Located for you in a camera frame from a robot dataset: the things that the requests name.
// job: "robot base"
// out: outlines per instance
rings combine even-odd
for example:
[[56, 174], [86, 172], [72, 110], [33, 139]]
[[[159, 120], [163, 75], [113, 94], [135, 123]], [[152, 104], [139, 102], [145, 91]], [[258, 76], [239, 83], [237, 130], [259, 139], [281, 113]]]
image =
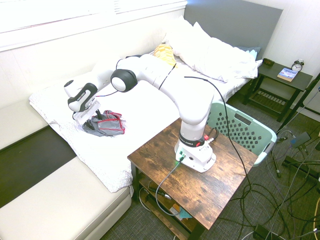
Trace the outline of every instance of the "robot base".
[[185, 155], [181, 163], [200, 173], [208, 171], [216, 162], [216, 155], [207, 142], [202, 146], [190, 147], [178, 140], [174, 151], [175, 160], [180, 161], [180, 158]]

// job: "white wall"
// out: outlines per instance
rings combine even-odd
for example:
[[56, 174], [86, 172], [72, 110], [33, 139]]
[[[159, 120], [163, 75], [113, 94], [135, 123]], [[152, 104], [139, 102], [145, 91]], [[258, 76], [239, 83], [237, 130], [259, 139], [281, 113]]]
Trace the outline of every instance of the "white wall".
[[[246, 0], [248, 2], [283, 9], [264, 58], [291, 67], [297, 59], [303, 59], [303, 72], [313, 76], [320, 73], [320, 1], [319, 0]], [[317, 92], [311, 92], [309, 98]], [[283, 97], [290, 97], [292, 90], [273, 81], [265, 81], [263, 87]], [[320, 112], [320, 93], [310, 102], [309, 108]]]
[[0, 109], [92, 70], [102, 56], [153, 51], [184, 9], [0, 52]]

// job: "small white object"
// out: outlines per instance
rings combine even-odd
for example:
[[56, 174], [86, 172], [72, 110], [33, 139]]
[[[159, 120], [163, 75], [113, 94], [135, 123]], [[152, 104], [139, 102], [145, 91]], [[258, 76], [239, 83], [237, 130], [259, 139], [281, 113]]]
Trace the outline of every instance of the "small white object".
[[126, 90], [125, 82], [119, 77], [112, 78], [111, 83], [112, 83], [112, 86], [119, 92], [123, 92], [124, 90]]

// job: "white bed sheet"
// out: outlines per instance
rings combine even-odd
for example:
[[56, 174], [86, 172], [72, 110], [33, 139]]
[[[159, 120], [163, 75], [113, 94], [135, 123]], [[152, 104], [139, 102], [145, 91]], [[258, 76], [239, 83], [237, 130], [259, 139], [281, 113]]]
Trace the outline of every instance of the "white bed sheet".
[[[225, 101], [248, 82], [245, 78], [229, 82], [213, 80], [195, 72], [181, 59], [176, 58], [176, 61], [178, 70], [183, 76], [209, 79], [219, 88]], [[91, 72], [88, 72], [73, 79], [87, 83], [90, 77], [92, 77]], [[179, 117], [176, 106], [166, 95], [145, 81], [140, 81], [129, 92], [117, 92], [107, 97], [99, 97], [100, 111], [112, 110], [122, 114], [125, 120], [125, 134], [98, 137], [84, 132], [72, 119], [73, 112], [67, 105], [68, 96], [64, 91], [66, 82], [32, 94], [29, 98], [30, 104], [68, 142], [79, 159], [111, 193], [131, 186], [131, 164], [127, 156]], [[199, 79], [186, 78], [185, 83], [204, 95], [216, 92], [207, 82]], [[110, 84], [99, 94], [106, 95], [114, 91]], [[221, 97], [216, 92], [213, 99], [221, 100]]]

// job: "mint green laundry basket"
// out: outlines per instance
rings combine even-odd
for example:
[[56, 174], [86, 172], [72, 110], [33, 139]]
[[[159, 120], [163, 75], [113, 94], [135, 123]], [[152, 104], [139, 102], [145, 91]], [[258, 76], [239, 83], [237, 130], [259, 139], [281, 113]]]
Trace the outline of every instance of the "mint green laundry basket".
[[[261, 122], [226, 104], [230, 138], [258, 155], [253, 167], [258, 166], [276, 143], [277, 135]], [[213, 101], [207, 124], [228, 137], [224, 103]]]

